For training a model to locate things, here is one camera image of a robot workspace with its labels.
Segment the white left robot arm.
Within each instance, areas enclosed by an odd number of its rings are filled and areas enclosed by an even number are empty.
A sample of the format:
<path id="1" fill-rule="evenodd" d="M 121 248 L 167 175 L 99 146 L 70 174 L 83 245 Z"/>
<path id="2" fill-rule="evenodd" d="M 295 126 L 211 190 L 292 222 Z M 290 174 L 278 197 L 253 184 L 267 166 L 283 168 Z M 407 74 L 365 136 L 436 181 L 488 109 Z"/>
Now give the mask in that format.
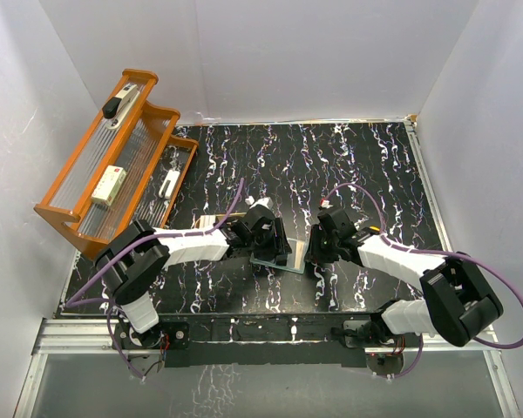
<path id="1" fill-rule="evenodd" d="M 170 266 L 196 261 L 246 259 L 285 266 L 292 249 L 282 219 L 261 204 L 213 226 L 187 230 L 131 223 L 94 260 L 116 307 L 128 320 L 127 332 L 142 347 L 159 344 L 163 327 L 149 288 Z"/>

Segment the mint green card holder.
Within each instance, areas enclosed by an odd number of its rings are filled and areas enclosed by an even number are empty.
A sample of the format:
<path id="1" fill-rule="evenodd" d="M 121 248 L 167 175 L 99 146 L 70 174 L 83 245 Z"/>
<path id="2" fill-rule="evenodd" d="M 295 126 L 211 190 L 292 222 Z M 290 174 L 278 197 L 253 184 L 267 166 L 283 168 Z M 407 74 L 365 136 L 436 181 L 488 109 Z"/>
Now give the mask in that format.
<path id="1" fill-rule="evenodd" d="M 254 255 L 250 257 L 250 263 L 258 266 L 271 267 L 276 270 L 282 270 L 289 273 L 304 274 L 305 255 L 308 249 L 308 243 L 299 239 L 288 239 L 291 253 L 288 253 L 283 264 L 274 261 L 259 260 Z"/>

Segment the orange wooden shelf rack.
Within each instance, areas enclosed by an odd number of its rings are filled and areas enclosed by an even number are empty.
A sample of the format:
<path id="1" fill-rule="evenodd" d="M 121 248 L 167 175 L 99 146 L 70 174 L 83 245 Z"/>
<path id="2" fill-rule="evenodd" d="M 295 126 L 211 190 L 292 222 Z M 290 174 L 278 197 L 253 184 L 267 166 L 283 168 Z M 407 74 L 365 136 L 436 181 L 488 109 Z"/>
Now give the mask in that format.
<path id="1" fill-rule="evenodd" d="M 151 104 L 151 71 L 125 69 L 42 201 L 34 207 L 88 259 L 134 220 L 163 227 L 198 151 L 179 111 Z"/>

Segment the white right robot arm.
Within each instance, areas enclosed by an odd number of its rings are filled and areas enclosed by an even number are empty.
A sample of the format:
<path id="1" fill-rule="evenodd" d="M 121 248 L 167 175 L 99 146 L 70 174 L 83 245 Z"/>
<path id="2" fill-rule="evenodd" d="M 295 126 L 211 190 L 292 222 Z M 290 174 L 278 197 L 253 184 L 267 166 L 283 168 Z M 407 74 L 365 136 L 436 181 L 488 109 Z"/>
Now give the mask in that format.
<path id="1" fill-rule="evenodd" d="M 357 229 L 338 207 L 322 209 L 317 219 L 310 230 L 306 261 L 351 262 L 386 273 L 422 294 L 419 300 L 390 301 L 371 315 L 366 329 L 377 343 L 389 346 L 402 334 L 438 334 L 463 347 L 503 314 L 484 274 L 462 255 L 397 250 L 377 229 Z"/>

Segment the tan oval wooden tray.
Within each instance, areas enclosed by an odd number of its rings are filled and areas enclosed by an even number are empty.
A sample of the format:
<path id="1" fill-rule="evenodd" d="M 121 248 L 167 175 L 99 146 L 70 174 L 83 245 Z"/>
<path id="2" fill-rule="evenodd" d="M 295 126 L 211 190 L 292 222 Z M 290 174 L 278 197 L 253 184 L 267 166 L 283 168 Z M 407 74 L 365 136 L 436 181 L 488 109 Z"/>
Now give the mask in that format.
<path id="1" fill-rule="evenodd" d="M 219 223 L 221 223 L 221 222 L 223 221 L 223 219 L 225 218 L 225 215 L 224 215 L 223 213 L 221 213 L 221 214 L 209 214 L 209 215 L 216 215 L 216 216 L 217 216 L 217 218 L 218 218 L 218 222 L 217 222 L 216 225 L 218 225 Z M 243 217 L 244 215 L 245 215 L 244 212 L 232 212 L 232 213 L 230 213 L 230 214 L 227 216 L 227 220 L 231 220 L 231 219 L 234 219 L 234 218 L 241 218 L 241 217 Z"/>

